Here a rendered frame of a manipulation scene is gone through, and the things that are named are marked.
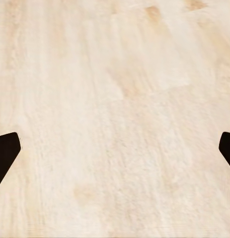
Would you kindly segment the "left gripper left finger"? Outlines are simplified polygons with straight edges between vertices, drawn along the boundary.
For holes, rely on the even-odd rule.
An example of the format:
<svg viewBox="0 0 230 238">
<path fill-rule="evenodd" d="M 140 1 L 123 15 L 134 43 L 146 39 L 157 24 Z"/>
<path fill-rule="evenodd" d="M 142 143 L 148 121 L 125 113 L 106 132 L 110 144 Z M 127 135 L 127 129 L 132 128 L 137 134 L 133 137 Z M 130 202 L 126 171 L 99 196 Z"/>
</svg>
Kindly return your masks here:
<svg viewBox="0 0 230 238">
<path fill-rule="evenodd" d="M 0 184 L 20 151 L 20 141 L 16 132 L 0 136 Z"/>
</svg>

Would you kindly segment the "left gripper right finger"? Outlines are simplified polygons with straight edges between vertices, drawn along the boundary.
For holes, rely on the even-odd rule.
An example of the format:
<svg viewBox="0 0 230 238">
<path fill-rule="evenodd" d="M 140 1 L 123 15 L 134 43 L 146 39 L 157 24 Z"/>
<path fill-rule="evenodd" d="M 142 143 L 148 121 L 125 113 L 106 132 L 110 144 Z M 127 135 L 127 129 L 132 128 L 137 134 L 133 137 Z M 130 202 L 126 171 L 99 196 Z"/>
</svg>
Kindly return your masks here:
<svg viewBox="0 0 230 238">
<path fill-rule="evenodd" d="M 230 165 L 230 133 L 223 132 L 220 138 L 219 151 Z"/>
</svg>

